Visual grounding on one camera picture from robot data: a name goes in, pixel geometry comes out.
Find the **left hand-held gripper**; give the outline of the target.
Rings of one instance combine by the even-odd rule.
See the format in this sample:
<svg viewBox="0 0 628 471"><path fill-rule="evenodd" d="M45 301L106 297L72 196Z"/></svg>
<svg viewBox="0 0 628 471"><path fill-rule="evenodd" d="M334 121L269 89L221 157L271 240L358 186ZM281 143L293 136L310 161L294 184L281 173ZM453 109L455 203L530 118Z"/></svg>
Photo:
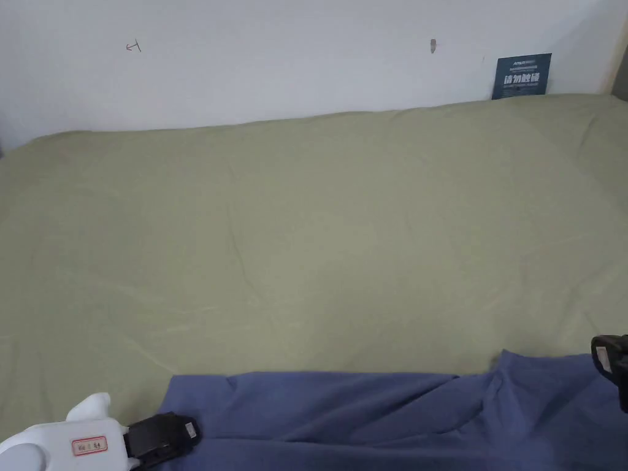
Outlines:
<svg viewBox="0 0 628 471"><path fill-rule="evenodd" d="M110 395L77 404L64 421L37 424L1 443L1 470L147 470L189 454L202 439L197 420L173 412L128 428L109 414Z"/></svg>

